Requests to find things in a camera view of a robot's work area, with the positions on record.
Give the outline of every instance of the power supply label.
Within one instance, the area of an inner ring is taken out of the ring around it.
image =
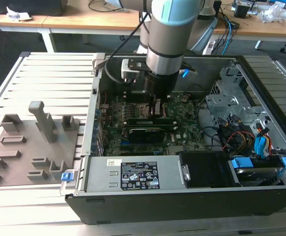
[[[157,162],[121,163],[121,189],[159,189]]]

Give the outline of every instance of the electronic device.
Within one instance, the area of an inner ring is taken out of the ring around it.
[[[7,13],[8,7],[15,12],[60,16],[67,3],[67,0],[0,0],[0,14]]]
[[[238,4],[236,5],[236,9],[235,9],[233,16],[236,18],[244,19],[246,18],[249,9],[250,9],[250,6]]]
[[[146,56],[115,56],[110,71],[127,78],[125,59]],[[267,58],[184,58],[189,73],[156,100],[145,87],[148,71],[116,85],[99,66],[104,61],[100,54],[94,62],[81,171],[65,196],[83,223],[270,215],[286,207],[286,115],[259,78],[268,68],[251,66]]]

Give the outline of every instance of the blue cable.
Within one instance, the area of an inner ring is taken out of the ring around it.
[[[226,50],[227,50],[227,48],[228,48],[228,46],[229,46],[229,40],[230,40],[230,37],[231,37],[231,24],[230,24],[229,20],[227,20],[226,18],[221,18],[221,19],[227,21],[227,22],[228,22],[228,25],[229,25],[229,35],[228,35],[228,39],[227,39],[226,46],[225,46],[225,48],[224,48],[224,50],[223,50],[223,53],[222,53],[222,55],[224,55],[224,53],[226,52]]]

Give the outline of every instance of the connector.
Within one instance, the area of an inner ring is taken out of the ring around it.
[[[270,131],[268,127],[266,127],[264,130],[260,131],[257,135],[257,137],[262,137],[263,135],[267,134]]]
[[[241,123],[242,122],[241,119],[238,116],[236,116],[236,115],[232,115],[231,116],[231,120],[235,121],[236,123]]]
[[[217,119],[217,122],[221,125],[221,126],[224,126],[224,127],[227,127],[229,124],[226,120],[222,119],[222,118],[218,118]]]

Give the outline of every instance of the blue plastic tab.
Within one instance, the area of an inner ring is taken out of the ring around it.
[[[73,173],[63,173],[61,176],[61,181],[64,181],[64,182],[74,181],[74,174]]]
[[[261,157],[261,159],[265,158],[265,155],[264,155],[265,146],[266,146],[266,138],[257,137],[255,140],[255,152],[257,155]]]
[[[282,163],[284,164],[284,166],[286,167],[286,157],[282,158]]]
[[[236,157],[231,161],[232,166],[237,168],[252,168],[253,164],[249,157]]]

